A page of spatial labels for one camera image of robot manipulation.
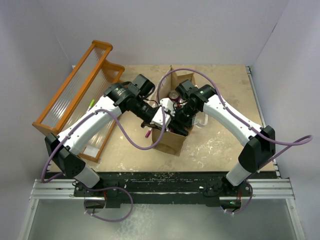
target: white wall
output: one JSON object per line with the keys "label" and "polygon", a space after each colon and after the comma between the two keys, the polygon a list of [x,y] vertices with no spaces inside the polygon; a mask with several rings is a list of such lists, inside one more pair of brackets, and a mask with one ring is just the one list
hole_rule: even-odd
{"label": "white wall", "polygon": [[313,134],[312,142],[278,158],[290,177],[309,240],[320,236],[320,2],[291,0],[253,65],[266,123],[279,140]]}
{"label": "white wall", "polygon": [[93,39],[118,64],[246,64],[289,0],[40,0],[72,64]]}
{"label": "white wall", "polygon": [[48,153],[37,119],[71,71],[37,0],[0,0],[0,239],[17,239]]}

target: wooden table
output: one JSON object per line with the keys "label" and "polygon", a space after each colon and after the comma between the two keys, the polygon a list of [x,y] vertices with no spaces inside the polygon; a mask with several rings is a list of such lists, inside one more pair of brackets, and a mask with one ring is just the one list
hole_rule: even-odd
{"label": "wooden table", "polygon": [[[174,69],[186,67],[203,72],[219,88],[222,96],[235,109],[257,124],[262,124],[254,93],[244,65],[173,65]],[[157,84],[169,70],[170,65],[127,65],[122,81],[132,81],[143,74]],[[178,71],[178,75],[187,71]],[[201,87],[208,81],[195,74],[196,84]],[[147,128],[141,128],[142,120],[133,113],[126,112],[120,122],[131,139],[146,147],[152,144],[151,137],[145,138]],[[229,171],[238,162],[243,147],[238,140],[218,121],[209,117],[207,126],[195,126],[185,140],[180,156],[161,151],[139,150],[132,146],[116,126],[101,154],[98,163],[88,162],[95,171],[137,172],[137,171]],[[263,168],[273,171],[272,163]]]}

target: metal frame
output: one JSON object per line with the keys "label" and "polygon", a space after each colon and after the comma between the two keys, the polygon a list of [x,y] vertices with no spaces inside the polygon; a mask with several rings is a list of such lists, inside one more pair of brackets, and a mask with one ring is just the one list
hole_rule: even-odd
{"label": "metal frame", "polygon": [[[263,126],[266,126],[253,79],[251,76],[250,67],[246,67],[250,84],[253,90],[254,98],[260,114]],[[288,212],[291,217],[296,238],[305,240],[305,234],[299,220],[295,196],[289,179],[281,179],[277,162],[273,161],[273,166],[278,176],[278,179],[250,179],[249,183],[253,188],[252,199],[285,199],[288,207]],[[75,187],[72,185],[73,179],[55,179],[47,184],[42,184],[39,179],[36,179],[32,188],[30,202],[27,209],[26,217],[20,232],[19,239],[27,240],[30,234],[34,216],[36,214],[39,200],[102,200],[102,197],[74,197]],[[220,200],[233,200],[233,197],[220,197]]]}
{"label": "metal frame", "polygon": [[[258,108],[258,112],[259,112],[259,115],[260,115],[260,118],[261,118],[262,125],[265,127],[266,126],[266,122],[265,122],[264,116],[262,114],[262,110],[261,110],[261,106],[260,106],[260,103],[259,103],[258,95],[257,95],[256,88],[255,88],[255,85],[254,85],[254,82],[253,82],[252,75],[251,75],[251,68],[249,66],[246,66],[245,68],[246,68],[246,73],[248,74],[248,77],[249,77],[249,80],[250,80],[251,88],[252,88],[252,91],[253,91],[254,99],[255,99],[255,102],[256,102],[256,106]],[[274,169],[276,171],[276,175],[279,178],[281,178],[281,175],[280,175],[280,172],[279,172],[279,167],[278,167],[277,161],[275,159],[273,160],[273,167],[274,167]],[[286,198],[286,205],[287,205],[290,217],[291,217],[291,221],[292,221],[292,224],[293,224],[293,228],[294,228],[294,231],[295,231],[296,238],[298,240],[306,239],[305,233],[304,233],[304,230],[303,230],[303,227],[301,225],[301,222],[300,222],[300,219],[299,219],[299,215],[298,215],[298,212],[297,212],[295,198]]]}

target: black mount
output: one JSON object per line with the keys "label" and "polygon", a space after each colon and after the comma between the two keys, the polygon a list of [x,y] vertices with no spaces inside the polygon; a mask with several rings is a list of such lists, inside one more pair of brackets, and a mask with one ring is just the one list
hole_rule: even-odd
{"label": "black mount", "polygon": [[150,123],[156,114],[158,107],[151,107],[144,100],[154,92],[156,86],[142,74],[139,74],[127,87],[121,83],[112,84],[104,96],[114,101],[121,112],[133,112],[143,122]]}
{"label": "black mount", "polygon": [[[260,133],[275,140],[276,133],[271,126],[261,128]],[[276,153],[276,145],[264,140],[259,135],[249,137],[249,141],[241,151],[238,160],[241,166],[250,173],[255,173],[261,169],[266,162]]]}
{"label": "black mount", "polygon": [[[58,137],[52,133],[49,133],[45,137],[44,142],[49,156],[60,143]],[[69,152],[68,146],[61,146],[60,150],[53,156],[52,160],[58,166],[58,168],[62,170],[63,174],[67,178],[73,178],[77,176],[86,166],[86,163],[78,156]]]}
{"label": "black mount", "polygon": [[[224,177],[227,172],[97,172],[101,181],[95,189],[121,187],[132,196],[134,204],[187,204],[208,207],[226,206],[230,201],[220,201],[219,197],[236,198],[239,191],[243,197],[250,196],[244,181],[238,187],[225,188]],[[46,178],[55,173],[47,173]],[[257,173],[256,179],[276,179],[274,171]],[[102,197],[102,191],[87,191],[80,183],[74,184],[75,197]],[[119,208],[130,204],[127,194],[120,190],[106,191],[106,208]]]}

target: green marker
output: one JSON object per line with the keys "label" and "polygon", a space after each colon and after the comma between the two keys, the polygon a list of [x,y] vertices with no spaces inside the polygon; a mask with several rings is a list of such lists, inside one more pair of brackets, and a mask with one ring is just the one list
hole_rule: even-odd
{"label": "green marker", "polygon": [[89,112],[89,110],[95,105],[95,100],[92,99],[92,101],[90,102],[90,105],[88,107],[88,110],[86,112]]}

